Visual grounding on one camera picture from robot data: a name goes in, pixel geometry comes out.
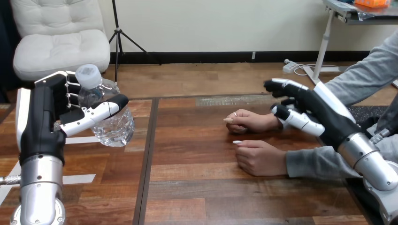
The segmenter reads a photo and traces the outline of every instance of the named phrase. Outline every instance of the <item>person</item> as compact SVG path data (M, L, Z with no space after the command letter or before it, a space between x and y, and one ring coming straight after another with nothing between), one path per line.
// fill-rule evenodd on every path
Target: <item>person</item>
M382 45L371 50L362 61L350 66L340 76L325 85L346 106L358 103L398 78L398 30ZM247 110L237 110L224 119L230 132L261 133L282 128L273 114L258 115ZM398 95L380 117L367 129L374 135L398 121ZM384 138L376 145L386 160L398 162L398 135ZM335 180L360 177L331 146L297 151L282 151L264 141L242 141L237 145L239 166L254 176L288 175Z

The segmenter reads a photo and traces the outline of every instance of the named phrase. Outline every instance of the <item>white wall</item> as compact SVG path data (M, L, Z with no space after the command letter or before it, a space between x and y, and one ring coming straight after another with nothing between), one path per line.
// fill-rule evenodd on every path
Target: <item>white wall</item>
M110 38L112 1L99 2ZM328 18L321 0L116 0L116 5L120 27L149 52L319 50ZM329 50L370 50L396 29L335 20ZM122 43L125 52L140 51L126 38Z

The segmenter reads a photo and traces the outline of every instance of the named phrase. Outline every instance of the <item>power strip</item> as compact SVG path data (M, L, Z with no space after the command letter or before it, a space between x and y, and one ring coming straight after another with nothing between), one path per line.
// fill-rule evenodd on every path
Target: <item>power strip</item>
M283 71L285 72L285 73L289 73L289 74L292 74L292 73L294 73L294 70L296 69L296 68L298 68L299 66L297 65L297 63L295 63L295 62L289 62L288 64L286 64L284 67L283 67Z

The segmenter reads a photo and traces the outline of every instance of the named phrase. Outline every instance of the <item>robotic hand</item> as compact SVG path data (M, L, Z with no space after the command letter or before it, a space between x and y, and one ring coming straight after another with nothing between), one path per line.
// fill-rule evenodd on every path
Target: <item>robotic hand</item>
M80 85L73 72L57 72L35 82L32 90L18 90L16 138L21 176L0 179L0 185L20 184L21 204L11 225L62 225L63 146L66 137L112 117L128 103L119 94L91 108L80 108Z
M380 204L384 224L397 225L398 165L383 159L338 98L322 82L309 90L297 82L274 78L265 81L264 87L276 98L289 97L281 105L273 105L271 112L284 125L318 136L333 146L363 176L365 187Z

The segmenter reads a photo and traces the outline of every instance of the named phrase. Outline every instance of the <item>clear plastic bottle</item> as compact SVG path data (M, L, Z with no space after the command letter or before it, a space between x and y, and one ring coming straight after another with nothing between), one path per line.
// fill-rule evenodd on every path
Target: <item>clear plastic bottle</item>
M98 68L92 64L79 67L76 79L82 87L77 97L80 107L90 108L94 103L105 101L120 93L117 85L113 81L102 79ZM127 106L115 116L91 128L99 142L110 147L128 144L133 137L134 129L134 119Z

